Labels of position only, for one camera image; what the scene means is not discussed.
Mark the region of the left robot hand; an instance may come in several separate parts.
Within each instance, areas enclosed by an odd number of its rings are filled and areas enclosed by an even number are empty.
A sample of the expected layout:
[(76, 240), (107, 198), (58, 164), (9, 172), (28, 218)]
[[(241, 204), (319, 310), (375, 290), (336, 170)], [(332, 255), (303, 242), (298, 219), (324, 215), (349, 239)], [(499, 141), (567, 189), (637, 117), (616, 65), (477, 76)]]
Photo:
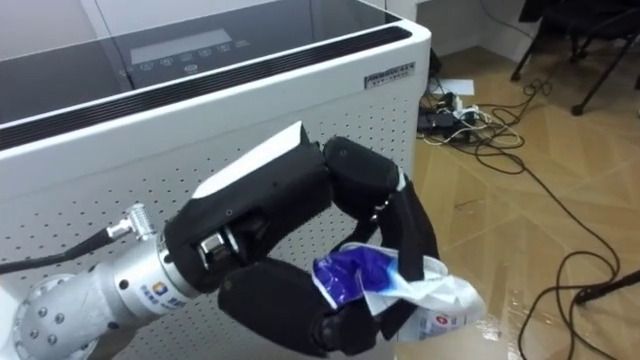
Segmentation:
[(330, 207), (355, 220), (349, 240), (380, 233), (403, 280), (436, 256), (433, 226), (413, 184), (391, 159), (348, 138), (310, 141), (295, 123), (202, 182), (162, 235), (179, 275), (255, 334), (306, 356), (364, 353), (417, 314), (399, 300), (372, 314), (361, 297), (327, 299), (318, 278), (271, 257), (290, 233)]

